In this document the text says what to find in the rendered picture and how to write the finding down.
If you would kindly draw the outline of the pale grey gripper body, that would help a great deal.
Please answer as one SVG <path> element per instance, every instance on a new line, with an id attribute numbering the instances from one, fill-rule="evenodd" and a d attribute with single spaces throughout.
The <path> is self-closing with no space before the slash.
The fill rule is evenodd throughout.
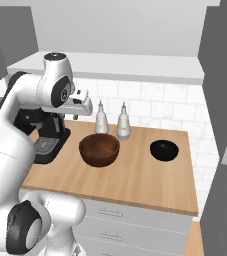
<path id="1" fill-rule="evenodd" d="M 90 116 L 93 111 L 92 101 L 87 97 L 84 101 L 76 98 L 68 99 L 63 106 L 68 114 Z"/>

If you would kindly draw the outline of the brown wooden bowl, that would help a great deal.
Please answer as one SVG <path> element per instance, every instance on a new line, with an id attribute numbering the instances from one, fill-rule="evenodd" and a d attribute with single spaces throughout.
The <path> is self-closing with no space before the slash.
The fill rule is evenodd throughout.
<path id="1" fill-rule="evenodd" d="M 92 167 L 109 166 L 116 160 L 119 150 L 119 140 L 110 134 L 91 134 L 79 143 L 82 159 Z"/>

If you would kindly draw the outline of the black bowl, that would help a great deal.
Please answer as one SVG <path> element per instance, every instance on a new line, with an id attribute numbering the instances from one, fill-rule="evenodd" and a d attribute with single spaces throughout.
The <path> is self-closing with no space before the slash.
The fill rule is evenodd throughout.
<path id="1" fill-rule="evenodd" d="M 172 161 L 174 160 L 178 153 L 178 146 L 169 140 L 156 140 L 150 145 L 151 155 L 159 161 Z"/>

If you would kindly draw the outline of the grey cabinet door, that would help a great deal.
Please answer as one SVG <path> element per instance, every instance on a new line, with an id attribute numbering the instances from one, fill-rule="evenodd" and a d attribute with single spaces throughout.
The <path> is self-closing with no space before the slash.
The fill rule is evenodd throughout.
<path id="1" fill-rule="evenodd" d="M 0 6 L 0 80 L 8 66 L 37 51 L 31 7 Z"/>
<path id="2" fill-rule="evenodd" d="M 207 8 L 198 58 L 220 163 L 227 165 L 227 0 Z"/>

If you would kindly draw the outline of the tall grey cabinet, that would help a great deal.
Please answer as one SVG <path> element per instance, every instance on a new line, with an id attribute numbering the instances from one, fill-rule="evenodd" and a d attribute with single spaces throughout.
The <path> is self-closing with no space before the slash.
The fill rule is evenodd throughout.
<path id="1" fill-rule="evenodd" d="M 200 224 L 204 255 L 227 256 L 227 165 L 218 165 Z"/>

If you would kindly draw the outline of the white bottle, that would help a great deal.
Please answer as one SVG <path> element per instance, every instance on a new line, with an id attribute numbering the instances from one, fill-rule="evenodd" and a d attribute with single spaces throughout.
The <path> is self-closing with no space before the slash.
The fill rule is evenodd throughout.
<path id="1" fill-rule="evenodd" d="M 96 115 L 96 123 L 95 123 L 95 132 L 96 133 L 109 133 L 109 125 L 107 121 L 106 113 L 104 112 L 103 104 L 99 103 L 98 112 Z"/>
<path id="2" fill-rule="evenodd" d="M 127 115 L 126 105 L 121 107 L 121 113 L 118 117 L 117 136 L 120 140 L 127 140 L 131 134 L 130 121 Z"/>

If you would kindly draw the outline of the black coffee machine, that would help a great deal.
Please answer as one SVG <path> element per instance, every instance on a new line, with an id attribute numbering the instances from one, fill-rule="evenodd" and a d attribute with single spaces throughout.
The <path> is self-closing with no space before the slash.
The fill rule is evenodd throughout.
<path id="1" fill-rule="evenodd" d="M 70 136 L 63 114 L 44 112 L 41 108 L 20 109 L 14 126 L 27 135 L 38 131 L 38 138 L 34 142 L 35 164 L 51 163 Z"/>

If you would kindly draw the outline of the pale grey drawer front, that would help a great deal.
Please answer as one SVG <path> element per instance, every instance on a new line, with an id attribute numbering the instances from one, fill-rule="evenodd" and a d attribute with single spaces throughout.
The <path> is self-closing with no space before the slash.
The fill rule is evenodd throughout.
<path id="1" fill-rule="evenodd" d="M 159 230 L 172 231 L 180 234 L 187 234 L 192 222 L 192 217 L 188 215 L 132 207 L 121 204 L 106 203 L 89 199 L 84 199 L 84 203 L 86 205 L 86 215 L 89 217 L 118 221 L 121 223 L 134 224 Z M 122 212 L 124 216 L 118 218 L 114 216 L 98 214 L 97 210 L 104 208 L 112 211 L 119 209 L 119 211 Z"/>
<path id="2" fill-rule="evenodd" d="M 164 253 L 122 246 L 81 236 L 77 236 L 76 239 L 86 251 L 87 256 L 101 256 L 102 253 L 106 252 L 119 254 L 119 256 L 169 256 Z"/>
<path id="3" fill-rule="evenodd" d="M 101 238 L 99 236 L 100 233 L 105 232 L 114 235 L 118 233 L 123 238 L 123 241 Z M 169 256 L 182 256 L 187 239 L 187 234 L 124 224 L 117 221 L 107 221 L 93 217 L 85 217 L 74 228 L 74 233 L 76 236 L 155 251 Z"/>

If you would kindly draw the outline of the open white wall cabinet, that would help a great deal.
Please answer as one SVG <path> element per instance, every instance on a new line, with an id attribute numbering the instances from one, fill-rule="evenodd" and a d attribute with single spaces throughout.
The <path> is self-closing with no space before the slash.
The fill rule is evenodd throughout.
<path id="1" fill-rule="evenodd" d="M 198 84 L 206 11 L 221 0 L 0 0 L 31 11 L 38 48 L 8 71 L 43 71 L 65 53 L 76 78 Z"/>

